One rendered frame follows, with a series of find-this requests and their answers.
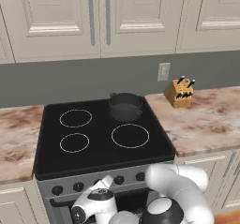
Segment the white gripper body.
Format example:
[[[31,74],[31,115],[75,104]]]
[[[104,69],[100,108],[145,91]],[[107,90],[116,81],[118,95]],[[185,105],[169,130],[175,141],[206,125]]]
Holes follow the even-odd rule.
[[[113,183],[113,178],[110,175],[106,175],[104,178],[101,179],[97,184],[91,187],[91,190],[97,189],[109,189]]]

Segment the black and silver stove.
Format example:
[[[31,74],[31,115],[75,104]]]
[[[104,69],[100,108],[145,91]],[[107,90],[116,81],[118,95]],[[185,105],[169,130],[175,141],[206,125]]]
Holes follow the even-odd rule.
[[[50,104],[43,111],[34,175],[50,223],[74,224],[70,209],[54,208],[49,199],[77,200],[97,179],[122,175],[122,185],[111,185],[117,209],[138,215],[158,195],[136,174],[173,159],[173,145],[146,101],[141,117],[126,123],[111,118],[107,99]],[[81,192],[73,189],[77,182],[84,184]],[[63,188],[59,196],[52,194],[55,186]]]

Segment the dark grey cooking pot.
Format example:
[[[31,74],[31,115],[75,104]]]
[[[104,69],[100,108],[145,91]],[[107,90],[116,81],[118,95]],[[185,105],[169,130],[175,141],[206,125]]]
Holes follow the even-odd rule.
[[[143,113],[143,100],[131,93],[111,93],[109,112],[112,119],[119,122],[133,122]]]

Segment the cream base cupboard door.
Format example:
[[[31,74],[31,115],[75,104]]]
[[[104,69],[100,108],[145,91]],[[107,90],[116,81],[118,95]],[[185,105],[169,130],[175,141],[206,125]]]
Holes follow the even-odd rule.
[[[214,213],[218,211],[219,191],[221,190],[225,178],[227,177],[223,177],[223,174],[229,163],[231,155],[232,150],[227,150],[189,157],[176,157],[174,159],[175,164],[203,168],[206,171],[209,184],[207,189],[204,191],[204,197]]]
[[[35,180],[0,185],[0,224],[51,224]]]
[[[236,151],[235,160],[228,172],[221,198],[221,212],[240,209],[240,149]]]

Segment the wooden knife block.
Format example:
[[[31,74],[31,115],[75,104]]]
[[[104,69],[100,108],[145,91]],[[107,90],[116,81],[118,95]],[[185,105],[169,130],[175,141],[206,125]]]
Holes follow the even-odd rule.
[[[173,108],[187,108],[191,104],[193,96],[192,85],[188,88],[190,79],[183,79],[179,84],[178,80],[172,80],[163,92],[164,97],[170,102]]]

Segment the white wall outlet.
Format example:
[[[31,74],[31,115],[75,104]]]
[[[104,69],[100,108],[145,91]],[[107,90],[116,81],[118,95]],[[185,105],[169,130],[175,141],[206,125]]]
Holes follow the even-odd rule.
[[[160,63],[158,66],[158,75],[157,80],[160,81],[167,81],[169,78],[170,73],[170,63]]]

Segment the cream wall cupboard door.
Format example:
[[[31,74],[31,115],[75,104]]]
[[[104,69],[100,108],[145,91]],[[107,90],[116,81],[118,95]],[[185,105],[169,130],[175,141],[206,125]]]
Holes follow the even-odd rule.
[[[91,45],[88,0],[1,0],[15,60],[42,62],[100,57],[98,0]]]
[[[111,0],[111,45],[107,45],[105,0],[99,0],[101,55],[175,52],[183,1]]]
[[[184,0],[176,53],[240,51],[240,0]]]

